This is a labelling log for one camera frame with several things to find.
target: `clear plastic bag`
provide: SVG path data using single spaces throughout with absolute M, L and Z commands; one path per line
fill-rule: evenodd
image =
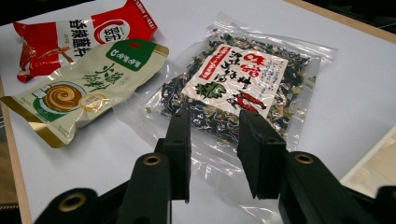
M 249 109 L 267 118 L 293 151 L 319 70 L 332 63 L 336 51 L 265 35 L 220 13 L 207 27 L 205 41 L 168 62 L 114 111 L 155 147 L 170 117 L 190 110 L 192 173 L 258 222 L 277 223 L 277 203 L 252 199 L 236 156 L 239 111 Z

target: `dried vegetable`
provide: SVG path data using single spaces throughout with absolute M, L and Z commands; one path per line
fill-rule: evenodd
M 288 135 L 289 122 L 295 113 L 294 100 L 301 92 L 302 85 L 304 84 L 304 69 L 309 63 L 309 57 L 282 49 L 275 45 L 262 43 L 251 38 L 232 36 L 227 33 L 217 35 L 215 38 L 208 38 L 206 50 L 192 59 L 187 70 L 178 77 L 174 77 L 170 81 L 163 83 L 161 88 L 163 113 L 170 116 L 175 114 L 178 110 L 188 109 L 191 112 L 191 123 L 194 127 L 203 132 L 212 133 L 226 141 L 237 141 L 239 126 L 238 114 L 219 109 L 201 100 L 190 98 L 187 94 L 183 93 L 183 89 L 203 66 L 206 58 L 211 56 L 220 45 L 257 50 L 258 52 L 273 55 L 288 61 L 271 105 L 261 104 L 261 101 L 258 100 L 257 97 L 243 90 L 239 90 L 239 93 L 233 95 L 233 99 L 229 99 L 229 103 L 235 108 L 238 106 L 240 109 L 255 111 L 260 108 L 269 107 L 267 113 L 268 121 L 281 136 L 286 138 Z M 225 92 L 225 90 L 217 86 L 216 83 L 198 85 L 195 89 L 197 93 L 201 95 L 207 94 L 204 98 L 216 98 L 216 94 Z

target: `plastic wrapper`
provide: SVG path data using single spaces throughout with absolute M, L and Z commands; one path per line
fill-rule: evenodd
M 36 24 L 15 21 L 13 25 L 23 39 L 17 75 L 21 82 L 47 76 L 97 45 L 131 38 L 150 40 L 157 30 L 143 4 L 134 0 L 90 17 Z
M 158 72 L 168 53 L 167 47 L 141 39 L 99 45 L 33 88 L 0 100 L 51 147 L 64 147 L 79 128 L 131 97 Z
M 170 116 L 189 110 L 192 172 L 258 222 L 277 223 L 277 204 L 252 199 L 236 156 L 239 111 L 262 115 L 285 139 L 288 150 L 295 150 L 319 70 L 332 63 L 336 51 L 266 35 L 220 13 L 207 27 L 203 42 L 163 68 L 165 79 L 145 85 L 115 112 L 155 146 Z

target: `red label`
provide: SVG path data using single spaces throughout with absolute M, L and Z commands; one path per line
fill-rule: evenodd
M 202 71 L 201 75 L 199 75 L 199 77 L 205 80 L 209 80 L 213 73 L 216 71 L 216 68 L 219 66 L 219 63 L 221 63 L 221 61 L 230 52 L 230 50 L 230 47 L 222 47 L 221 49 L 219 49 L 218 53 L 216 55 L 213 55 L 210 61 L 207 62 L 206 67 Z

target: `wooden table edge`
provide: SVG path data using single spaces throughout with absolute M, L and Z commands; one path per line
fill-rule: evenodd
M 0 97 L 4 96 L 3 82 L 0 77 Z M 18 205 L 21 213 L 21 223 L 31 224 L 32 217 L 30 215 L 29 203 L 26 194 L 26 188 L 23 181 L 23 174 L 21 170 L 20 158 L 18 155 L 17 146 L 15 144 L 15 138 L 11 127 L 11 119 L 9 117 L 8 108 L 5 104 L 1 103 L 1 109 L 3 111 L 3 120 L 7 134 L 7 144 L 9 150 L 9 157 L 11 159 L 12 173 L 14 174 L 15 189 L 17 191 Z
M 376 28 L 361 21 L 350 19 L 349 17 L 337 14 L 323 7 L 315 6 L 303 0 L 285 0 L 285 1 L 294 4 L 297 7 L 301 7 L 311 12 L 317 13 L 320 16 L 326 17 L 333 21 L 338 21 L 340 23 L 343 23 L 344 25 L 360 30 L 366 34 L 373 35 L 388 42 L 396 44 L 396 35 L 388 31 L 381 30 L 379 28 Z

